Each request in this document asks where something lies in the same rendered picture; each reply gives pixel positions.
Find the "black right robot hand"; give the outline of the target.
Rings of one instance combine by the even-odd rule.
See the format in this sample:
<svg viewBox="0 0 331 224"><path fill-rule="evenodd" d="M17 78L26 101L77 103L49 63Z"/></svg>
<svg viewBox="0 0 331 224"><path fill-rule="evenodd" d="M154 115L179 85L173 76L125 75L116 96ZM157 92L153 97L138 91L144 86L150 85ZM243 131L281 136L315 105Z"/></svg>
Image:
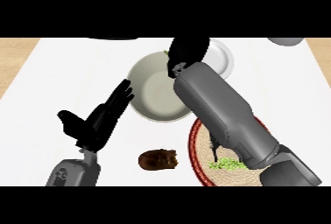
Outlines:
<svg viewBox="0 0 331 224"><path fill-rule="evenodd" d="M201 62L210 47L209 37L175 38L169 50L169 76L175 79L175 67L184 63L188 68L195 62Z"/></svg>

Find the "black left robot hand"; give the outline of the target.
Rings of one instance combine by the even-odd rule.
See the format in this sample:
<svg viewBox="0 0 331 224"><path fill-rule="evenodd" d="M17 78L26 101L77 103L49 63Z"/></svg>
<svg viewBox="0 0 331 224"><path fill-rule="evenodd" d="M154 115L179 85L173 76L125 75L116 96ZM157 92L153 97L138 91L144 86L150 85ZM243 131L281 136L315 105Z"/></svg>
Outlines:
<svg viewBox="0 0 331 224"><path fill-rule="evenodd" d="M133 97L130 81L125 79L107 102L98 105L88 119L82 119L67 110L58 112L64 132L77 139L79 148L98 152L105 147Z"/></svg>

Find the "cream bowl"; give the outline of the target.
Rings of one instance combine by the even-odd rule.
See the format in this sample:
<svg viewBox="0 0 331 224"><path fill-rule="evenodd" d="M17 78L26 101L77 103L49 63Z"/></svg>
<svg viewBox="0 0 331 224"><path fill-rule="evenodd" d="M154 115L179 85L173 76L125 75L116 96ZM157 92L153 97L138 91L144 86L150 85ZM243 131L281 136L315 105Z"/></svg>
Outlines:
<svg viewBox="0 0 331 224"><path fill-rule="evenodd" d="M135 94L130 105L142 117L163 123L181 120L191 113L173 91L167 62L167 54L156 52L138 61L129 72Z"/></svg>

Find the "round red-rimmed woven placemat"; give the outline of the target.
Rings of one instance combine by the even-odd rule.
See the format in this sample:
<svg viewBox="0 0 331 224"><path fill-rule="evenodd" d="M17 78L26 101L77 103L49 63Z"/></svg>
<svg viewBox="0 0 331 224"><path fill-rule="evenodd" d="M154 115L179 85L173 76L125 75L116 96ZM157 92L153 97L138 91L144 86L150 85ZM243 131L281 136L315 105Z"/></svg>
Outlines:
<svg viewBox="0 0 331 224"><path fill-rule="evenodd" d="M204 186L262 186L260 170L213 170L213 150L210 148L210 131L200 119L195 120L190 134L191 166Z"/></svg>

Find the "white plate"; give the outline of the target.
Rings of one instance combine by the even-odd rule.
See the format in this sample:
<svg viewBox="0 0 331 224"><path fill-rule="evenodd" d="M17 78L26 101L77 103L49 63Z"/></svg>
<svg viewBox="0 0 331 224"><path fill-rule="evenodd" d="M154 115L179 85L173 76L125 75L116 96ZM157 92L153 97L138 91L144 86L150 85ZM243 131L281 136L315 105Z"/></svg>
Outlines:
<svg viewBox="0 0 331 224"><path fill-rule="evenodd" d="M234 71L234 54L224 42L215 38L210 40L203 62L212 67L224 79L231 76Z"/></svg>

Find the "brown chocolate cupcake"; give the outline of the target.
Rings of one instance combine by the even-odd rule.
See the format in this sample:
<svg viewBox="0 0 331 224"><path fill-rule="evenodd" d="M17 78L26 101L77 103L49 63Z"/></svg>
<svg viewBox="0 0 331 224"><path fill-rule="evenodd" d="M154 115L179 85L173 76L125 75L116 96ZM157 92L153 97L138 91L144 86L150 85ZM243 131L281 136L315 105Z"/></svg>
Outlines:
<svg viewBox="0 0 331 224"><path fill-rule="evenodd" d="M139 166L147 171L173 169L178 166L176 150L150 150L139 155Z"/></svg>

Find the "grey rounded object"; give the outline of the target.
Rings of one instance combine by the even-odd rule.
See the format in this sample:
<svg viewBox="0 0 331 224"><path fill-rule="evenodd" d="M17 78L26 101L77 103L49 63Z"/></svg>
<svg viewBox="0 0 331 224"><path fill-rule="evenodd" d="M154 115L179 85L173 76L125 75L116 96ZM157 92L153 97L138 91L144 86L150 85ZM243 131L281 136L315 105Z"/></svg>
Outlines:
<svg viewBox="0 0 331 224"><path fill-rule="evenodd" d="M269 40L280 46L296 46L303 42L303 38L269 38Z"/></svg>

